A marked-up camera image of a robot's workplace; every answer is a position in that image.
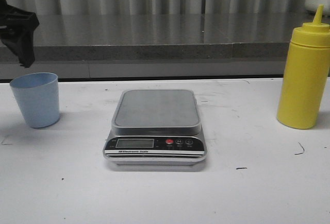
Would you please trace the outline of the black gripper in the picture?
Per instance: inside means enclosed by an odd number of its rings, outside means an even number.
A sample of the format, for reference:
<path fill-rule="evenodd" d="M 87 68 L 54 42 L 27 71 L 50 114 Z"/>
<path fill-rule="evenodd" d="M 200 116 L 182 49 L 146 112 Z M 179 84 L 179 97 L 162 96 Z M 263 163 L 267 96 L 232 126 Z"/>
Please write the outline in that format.
<path fill-rule="evenodd" d="M 34 32 L 38 26 L 35 13 L 10 6 L 6 0 L 1 0 L 1 42 L 25 68 L 31 67 L 35 61 Z"/>

